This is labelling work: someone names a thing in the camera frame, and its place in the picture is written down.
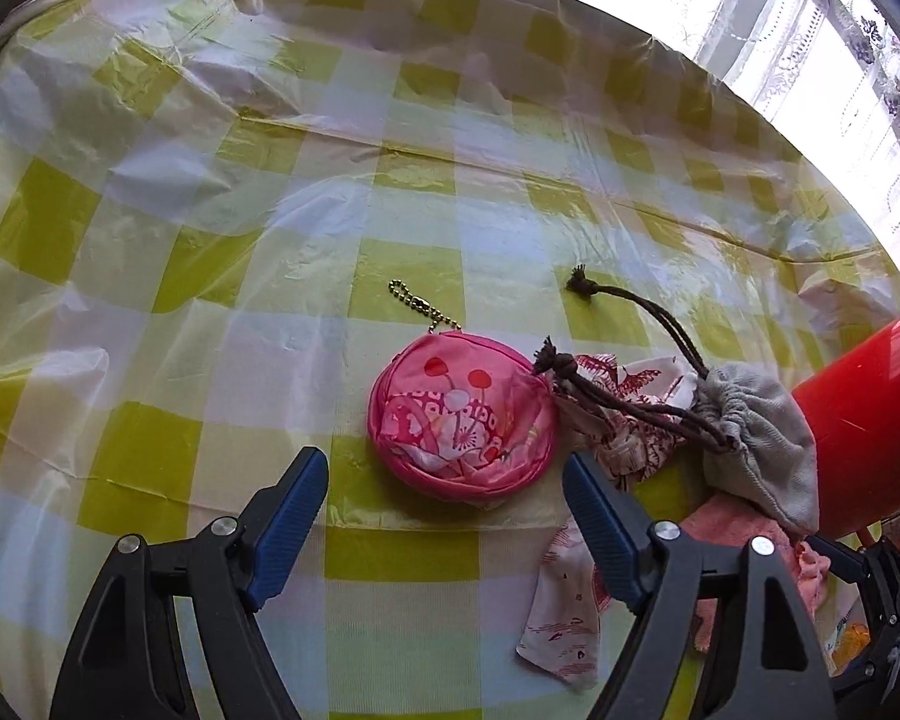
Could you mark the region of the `grey drawstring pouch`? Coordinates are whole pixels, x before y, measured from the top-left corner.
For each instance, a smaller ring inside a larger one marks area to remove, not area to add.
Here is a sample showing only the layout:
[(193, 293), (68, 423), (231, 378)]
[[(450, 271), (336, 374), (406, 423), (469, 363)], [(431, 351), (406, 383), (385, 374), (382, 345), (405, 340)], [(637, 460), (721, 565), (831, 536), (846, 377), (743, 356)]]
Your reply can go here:
[(578, 355), (544, 340), (535, 371), (550, 384), (568, 383), (590, 405), (606, 406), (660, 427), (702, 454), (706, 483), (741, 497), (797, 538), (820, 528), (816, 440), (792, 392), (775, 377), (746, 364), (704, 362), (691, 335), (663, 305), (629, 289), (599, 283), (582, 265), (567, 278), (567, 291), (583, 299), (613, 296), (644, 309), (667, 332), (676, 356), (697, 374), (696, 394), (686, 410), (670, 405), (637, 406), (620, 400), (577, 372)]

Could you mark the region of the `red white print cloth pouch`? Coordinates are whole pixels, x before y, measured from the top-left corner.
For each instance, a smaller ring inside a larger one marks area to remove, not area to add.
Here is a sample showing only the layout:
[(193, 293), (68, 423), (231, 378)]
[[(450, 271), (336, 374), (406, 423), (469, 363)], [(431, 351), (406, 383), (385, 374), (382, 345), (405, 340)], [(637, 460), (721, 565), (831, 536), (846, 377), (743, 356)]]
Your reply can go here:
[[(613, 355), (578, 355), (577, 372), (620, 400), (637, 406), (686, 410), (696, 394), (697, 374), (676, 356), (622, 364)], [(574, 449), (589, 452), (622, 491), (662, 468), (683, 439), (606, 406), (590, 405), (572, 385), (553, 385), (562, 426)], [(610, 604), (582, 533), (567, 520), (539, 563), (535, 596), (517, 653), (569, 688), (598, 681), (601, 615)]]

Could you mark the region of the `orange organza gift bag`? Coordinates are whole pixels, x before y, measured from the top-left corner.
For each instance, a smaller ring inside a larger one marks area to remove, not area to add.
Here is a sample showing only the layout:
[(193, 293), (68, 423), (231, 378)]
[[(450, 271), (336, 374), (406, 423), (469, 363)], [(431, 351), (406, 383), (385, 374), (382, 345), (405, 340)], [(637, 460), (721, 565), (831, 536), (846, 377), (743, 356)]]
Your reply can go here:
[(831, 601), (836, 622), (826, 642), (826, 653), (831, 674), (837, 676), (870, 644), (870, 631), (859, 587), (837, 578), (835, 572), (831, 572)]

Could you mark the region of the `red thermos jug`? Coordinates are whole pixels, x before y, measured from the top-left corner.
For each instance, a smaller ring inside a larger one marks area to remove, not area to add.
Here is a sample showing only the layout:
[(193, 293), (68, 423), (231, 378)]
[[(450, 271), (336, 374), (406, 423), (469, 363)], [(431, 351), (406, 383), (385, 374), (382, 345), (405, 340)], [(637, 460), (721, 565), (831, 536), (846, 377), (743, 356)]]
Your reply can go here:
[(793, 398), (816, 439), (818, 533), (841, 538), (900, 511), (900, 319)]

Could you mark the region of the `pink round coin purse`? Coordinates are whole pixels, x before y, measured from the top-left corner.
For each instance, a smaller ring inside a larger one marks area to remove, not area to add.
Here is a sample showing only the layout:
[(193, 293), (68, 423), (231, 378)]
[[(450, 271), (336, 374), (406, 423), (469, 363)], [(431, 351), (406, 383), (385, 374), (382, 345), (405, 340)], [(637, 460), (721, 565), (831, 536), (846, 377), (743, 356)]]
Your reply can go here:
[(404, 281), (388, 291), (429, 330), (370, 388), (367, 434), (383, 465), (418, 493), (475, 507), (530, 488), (557, 444), (549, 382), (520, 351), (463, 332)]

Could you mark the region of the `green checkered plastic tablecloth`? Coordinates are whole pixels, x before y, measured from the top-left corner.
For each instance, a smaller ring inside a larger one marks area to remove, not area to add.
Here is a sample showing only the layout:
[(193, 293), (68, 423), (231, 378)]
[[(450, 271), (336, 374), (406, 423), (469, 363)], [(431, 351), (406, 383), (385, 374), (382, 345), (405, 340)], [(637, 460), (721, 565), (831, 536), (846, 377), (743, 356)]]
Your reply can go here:
[(73, 0), (0, 55), (0, 686), (45, 717), (115, 541), (198, 533), (322, 449), (260, 626), (308, 718), (582, 718), (518, 658), (556, 473), (442, 504), (372, 454), (425, 330), (626, 361), (673, 310), (798, 383), (900, 316), (834, 185), (722, 83), (571, 0)]

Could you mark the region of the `white floral sheer curtain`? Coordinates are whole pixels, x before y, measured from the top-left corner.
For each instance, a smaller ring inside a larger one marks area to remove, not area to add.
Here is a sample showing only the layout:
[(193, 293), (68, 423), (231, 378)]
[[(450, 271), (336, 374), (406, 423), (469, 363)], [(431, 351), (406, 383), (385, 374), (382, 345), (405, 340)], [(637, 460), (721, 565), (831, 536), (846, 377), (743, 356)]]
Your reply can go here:
[(900, 40), (871, 0), (720, 0), (696, 60), (900, 236)]

